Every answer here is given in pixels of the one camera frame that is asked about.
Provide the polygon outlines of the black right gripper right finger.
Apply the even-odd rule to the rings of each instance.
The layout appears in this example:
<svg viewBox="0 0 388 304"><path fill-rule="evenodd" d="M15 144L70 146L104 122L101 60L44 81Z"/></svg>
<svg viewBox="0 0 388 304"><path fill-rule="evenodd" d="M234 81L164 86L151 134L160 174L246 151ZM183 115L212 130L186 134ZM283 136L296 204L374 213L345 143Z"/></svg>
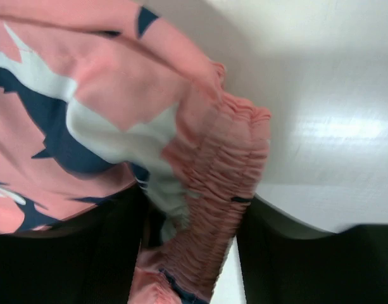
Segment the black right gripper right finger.
<svg viewBox="0 0 388 304"><path fill-rule="evenodd" d="M237 244L248 303L388 303L388 225L332 234L253 198Z"/></svg>

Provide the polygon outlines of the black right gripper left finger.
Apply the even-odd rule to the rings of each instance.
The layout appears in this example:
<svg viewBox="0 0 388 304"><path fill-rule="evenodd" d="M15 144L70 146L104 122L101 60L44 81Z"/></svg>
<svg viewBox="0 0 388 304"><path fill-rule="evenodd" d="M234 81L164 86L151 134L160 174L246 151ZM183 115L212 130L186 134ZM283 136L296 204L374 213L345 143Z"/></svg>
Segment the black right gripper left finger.
<svg viewBox="0 0 388 304"><path fill-rule="evenodd" d="M149 206L133 186L50 230L0 234L0 303L126 303Z"/></svg>

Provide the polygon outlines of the pink shark print shorts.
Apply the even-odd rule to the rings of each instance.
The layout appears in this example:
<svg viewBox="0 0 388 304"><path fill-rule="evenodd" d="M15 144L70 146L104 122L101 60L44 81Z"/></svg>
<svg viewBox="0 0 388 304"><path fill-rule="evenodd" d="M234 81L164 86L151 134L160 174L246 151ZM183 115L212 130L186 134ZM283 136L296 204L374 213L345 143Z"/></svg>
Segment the pink shark print shorts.
<svg viewBox="0 0 388 304"><path fill-rule="evenodd" d="M126 303L208 303L267 161L270 112L133 1L0 1L0 234L133 187L150 206Z"/></svg>

